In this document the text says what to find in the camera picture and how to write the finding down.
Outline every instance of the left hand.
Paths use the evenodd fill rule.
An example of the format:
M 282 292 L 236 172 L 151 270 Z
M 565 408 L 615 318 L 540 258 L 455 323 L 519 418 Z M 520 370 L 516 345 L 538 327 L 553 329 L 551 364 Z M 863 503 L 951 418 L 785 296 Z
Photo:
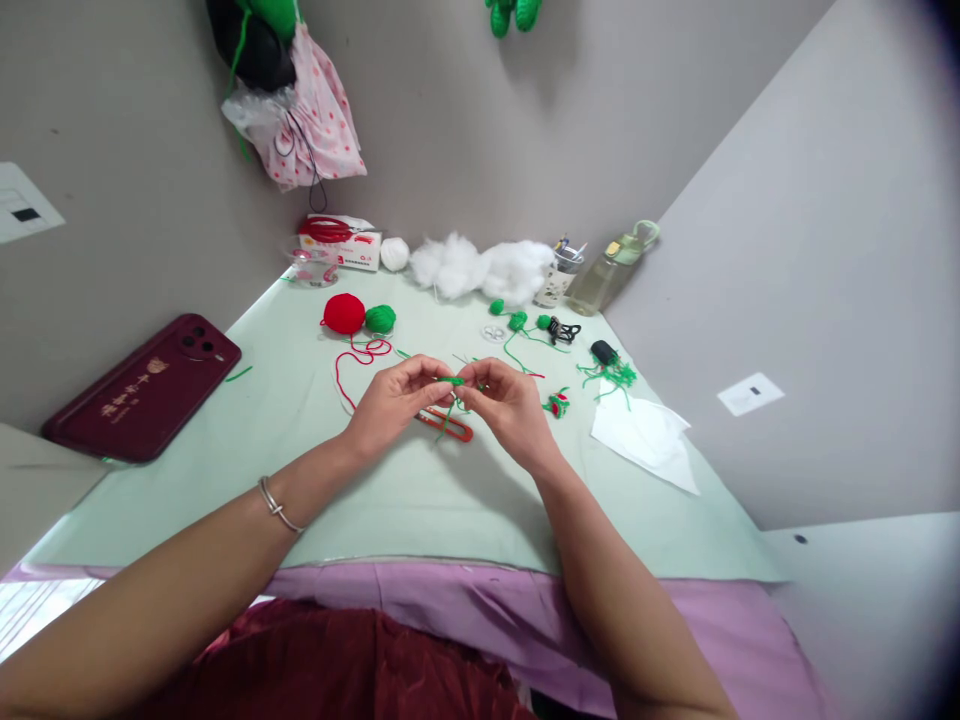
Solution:
M 414 355 L 399 365 L 381 370 L 363 394 L 343 437 L 367 461 L 378 460 L 413 416 L 430 405 L 450 407 L 453 385 L 437 382 L 453 377 L 446 363 Z

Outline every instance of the fingers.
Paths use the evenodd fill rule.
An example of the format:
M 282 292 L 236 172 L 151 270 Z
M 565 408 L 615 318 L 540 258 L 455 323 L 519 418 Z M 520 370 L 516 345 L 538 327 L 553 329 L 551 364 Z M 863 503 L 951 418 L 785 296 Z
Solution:
M 422 410 L 431 405 L 442 405 L 450 407 L 453 398 L 450 393 L 453 392 L 453 385 L 450 383 L 430 383 L 410 395 L 411 403 L 416 410 Z
M 523 377 L 523 374 L 514 370 L 502 360 L 484 358 L 465 366 L 458 377 L 463 378 L 464 385 L 475 388 L 479 385 L 508 382 L 514 378 Z
M 454 392 L 458 398 L 463 400 L 463 405 L 468 411 L 476 412 L 489 423 L 497 407 L 496 400 L 491 400 L 476 388 L 468 385 L 461 385 Z
M 431 382 L 438 377 L 453 377 L 453 370 L 445 362 L 427 355 L 414 355 L 393 367 L 391 372 L 402 382 L 412 384 L 418 378 L 426 378 Z

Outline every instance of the white yarn ball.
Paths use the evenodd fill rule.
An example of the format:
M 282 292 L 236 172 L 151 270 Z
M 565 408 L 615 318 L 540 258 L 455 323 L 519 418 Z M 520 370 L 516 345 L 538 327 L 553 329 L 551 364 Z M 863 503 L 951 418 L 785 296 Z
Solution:
M 403 238 L 387 238 L 380 245 L 380 260 L 392 272 L 403 270 L 410 260 L 410 248 Z

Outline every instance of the bracelet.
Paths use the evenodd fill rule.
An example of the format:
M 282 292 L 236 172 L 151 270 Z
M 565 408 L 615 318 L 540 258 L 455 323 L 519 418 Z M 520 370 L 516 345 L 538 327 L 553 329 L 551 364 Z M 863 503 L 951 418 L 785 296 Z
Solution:
M 257 483 L 257 486 L 260 488 L 260 494 L 263 495 L 263 499 L 267 502 L 267 507 L 270 508 L 270 514 L 279 517 L 281 520 L 283 520 L 284 525 L 299 535 L 306 530 L 306 528 L 297 527 L 287 519 L 287 516 L 283 514 L 283 505 L 274 500 L 273 495 L 271 495 L 270 491 L 267 490 L 267 480 L 267 476 L 264 475 L 262 478 L 260 478 L 260 482 Z

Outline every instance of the dark red phone case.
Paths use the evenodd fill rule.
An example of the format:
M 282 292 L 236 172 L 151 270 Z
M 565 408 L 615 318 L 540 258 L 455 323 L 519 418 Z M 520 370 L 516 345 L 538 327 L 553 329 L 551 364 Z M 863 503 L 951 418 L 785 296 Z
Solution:
M 155 459 L 234 365 L 240 348 L 200 315 L 181 315 L 43 425 L 96 457 Z

